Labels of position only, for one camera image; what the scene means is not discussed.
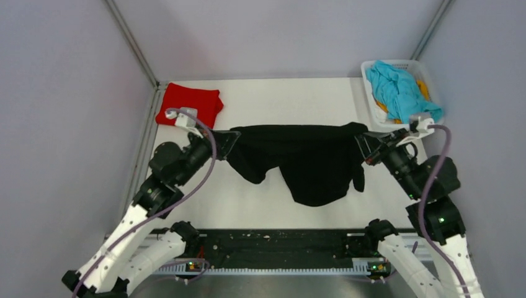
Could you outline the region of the black t shirt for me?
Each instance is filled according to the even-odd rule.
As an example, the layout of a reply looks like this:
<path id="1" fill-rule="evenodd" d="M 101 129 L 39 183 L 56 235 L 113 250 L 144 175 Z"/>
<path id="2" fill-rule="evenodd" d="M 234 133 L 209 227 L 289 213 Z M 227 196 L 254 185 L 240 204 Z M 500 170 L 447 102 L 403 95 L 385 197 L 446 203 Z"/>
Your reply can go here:
<path id="1" fill-rule="evenodd" d="M 278 168 L 293 200 L 320 207 L 365 190 L 364 157 L 356 136 L 368 132 L 358 122 L 331 125 L 253 125 L 239 132 L 227 157 L 245 180 L 262 183 Z"/>

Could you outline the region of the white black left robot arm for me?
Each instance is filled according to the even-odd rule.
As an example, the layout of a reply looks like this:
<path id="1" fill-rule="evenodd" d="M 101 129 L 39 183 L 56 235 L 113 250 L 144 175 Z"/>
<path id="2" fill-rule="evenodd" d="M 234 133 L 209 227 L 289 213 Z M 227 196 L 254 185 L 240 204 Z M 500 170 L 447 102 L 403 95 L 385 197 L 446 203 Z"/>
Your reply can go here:
<path id="1" fill-rule="evenodd" d="M 145 179 L 118 226 L 81 268 L 69 270 L 63 284 L 73 297 L 129 297 L 137 286 L 169 260 L 192 256 L 199 247 L 199 232 L 189 222 L 168 218 L 177 206 L 195 194 L 202 179 L 188 194 L 181 187 L 205 165 L 209 178 L 215 162 L 225 160 L 240 137 L 237 131 L 190 129 L 189 144 L 158 145 Z"/>

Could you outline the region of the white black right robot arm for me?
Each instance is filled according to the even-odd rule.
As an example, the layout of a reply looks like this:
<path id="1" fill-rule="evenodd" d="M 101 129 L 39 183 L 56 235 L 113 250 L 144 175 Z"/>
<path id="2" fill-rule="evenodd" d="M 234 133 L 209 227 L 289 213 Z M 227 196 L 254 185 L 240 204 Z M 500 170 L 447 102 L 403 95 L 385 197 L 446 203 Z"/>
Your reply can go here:
<path id="1" fill-rule="evenodd" d="M 405 129 L 368 132 L 355 139 L 364 162 L 384 164 L 414 200 L 406 207 L 408 218 L 429 250 L 438 275 L 405 247 L 403 237 L 388 220 L 375 219 L 365 227 L 365 251 L 386 258 L 417 297 L 483 297 L 468 251 L 466 228 L 450 198 L 450 193 L 460 188 L 457 168 L 447 156 L 450 142 L 441 155 L 418 163 L 407 149 L 415 144 Z"/>

